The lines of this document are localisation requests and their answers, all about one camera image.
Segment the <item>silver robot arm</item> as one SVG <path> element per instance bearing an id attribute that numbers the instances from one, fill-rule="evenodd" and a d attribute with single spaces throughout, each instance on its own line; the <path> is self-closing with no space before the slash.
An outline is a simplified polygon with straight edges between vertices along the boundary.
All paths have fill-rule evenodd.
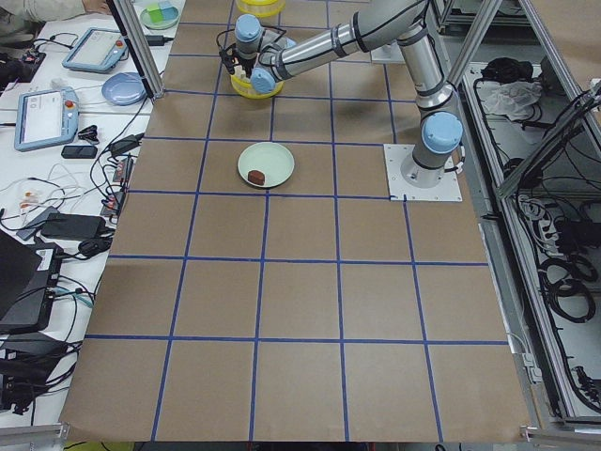
<path id="1" fill-rule="evenodd" d="M 429 32 L 429 7 L 427 1 L 372 1 L 347 21 L 301 41 L 244 13 L 229 30 L 232 43 L 217 49 L 230 75 L 242 72 L 255 93 L 268 96 L 278 84 L 305 72 L 346 63 L 354 54 L 366 54 L 376 63 L 378 52 L 396 46 L 420 114 L 419 138 L 401 163 L 401 176 L 413 187 L 433 188 L 459 148 L 464 129 L 455 85 L 444 73 Z"/>

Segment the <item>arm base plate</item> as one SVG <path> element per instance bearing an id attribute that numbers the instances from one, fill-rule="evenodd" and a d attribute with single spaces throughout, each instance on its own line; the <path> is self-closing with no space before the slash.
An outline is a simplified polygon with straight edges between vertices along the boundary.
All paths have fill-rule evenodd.
<path id="1" fill-rule="evenodd" d="M 385 144 L 384 163 L 392 201 L 447 202 L 463 200 L 452 158 L 439 169 L 424 169 L 413 159 L 413 145 Z"/>

